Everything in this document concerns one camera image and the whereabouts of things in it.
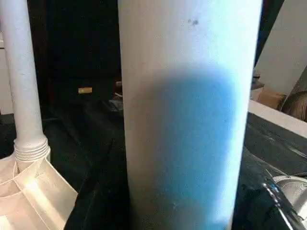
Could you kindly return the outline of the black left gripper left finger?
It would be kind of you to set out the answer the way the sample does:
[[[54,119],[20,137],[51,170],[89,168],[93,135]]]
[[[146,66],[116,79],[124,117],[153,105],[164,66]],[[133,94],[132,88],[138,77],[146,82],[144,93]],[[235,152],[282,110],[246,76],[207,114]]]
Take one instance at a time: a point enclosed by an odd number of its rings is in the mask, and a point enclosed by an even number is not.
[[[71,229],[130,229],[130,197],[124,153],[107,154],[93,164],[71,212]]]

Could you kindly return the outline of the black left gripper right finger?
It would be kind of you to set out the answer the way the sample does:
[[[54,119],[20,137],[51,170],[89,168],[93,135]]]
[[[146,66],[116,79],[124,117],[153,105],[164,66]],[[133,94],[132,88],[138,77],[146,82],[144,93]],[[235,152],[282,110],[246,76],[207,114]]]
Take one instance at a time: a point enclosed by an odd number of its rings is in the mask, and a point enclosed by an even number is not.
[[[233,229],[304,230],[305,227],[273,177],[261,166],[242,164]]]

